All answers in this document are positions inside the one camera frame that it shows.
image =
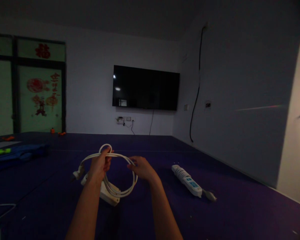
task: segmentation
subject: ceiling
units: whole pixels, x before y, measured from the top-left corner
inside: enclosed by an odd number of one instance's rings
[[[0,0],[0,16],[178,41],[203,0]]]

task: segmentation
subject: person's left hand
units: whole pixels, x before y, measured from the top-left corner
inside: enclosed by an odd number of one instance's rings
[[[110,147],[104,149],[99,157],[92,158],[91,166],[88,174],[88,181],[101,183],[105,173],[110,169],[112,157],[106,157],[110,151]]]

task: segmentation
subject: small orange item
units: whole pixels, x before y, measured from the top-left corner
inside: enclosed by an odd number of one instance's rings
[[[10,136],[10,137],[2,137],[3,140],[5,141],[11,141],[14,139],[14,136]]]

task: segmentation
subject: floor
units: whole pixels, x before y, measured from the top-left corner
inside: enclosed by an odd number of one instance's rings
[[[172,136],[22,133],[20,144],[49,144],[47,157],[0,171],[0,204],[17,207],[0,221],[2,239],[64,239],[82,191],[72,172],[109,143],[116,153],[145,157],[160,176],[184,239],[300,239],[300,204]],[[216,203],[194,197],[173,175],[178,164]],[[112,160],[109,181],[132,183],[126,162]],[[151,196],[138,180],[116,207],[100,200],[96,239],[155,239]],[[7,208],[1,207],[0,214]]]

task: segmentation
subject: television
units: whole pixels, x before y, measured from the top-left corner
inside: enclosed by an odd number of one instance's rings
[[[177,110],[180,74],[114,65],[112,106]]]

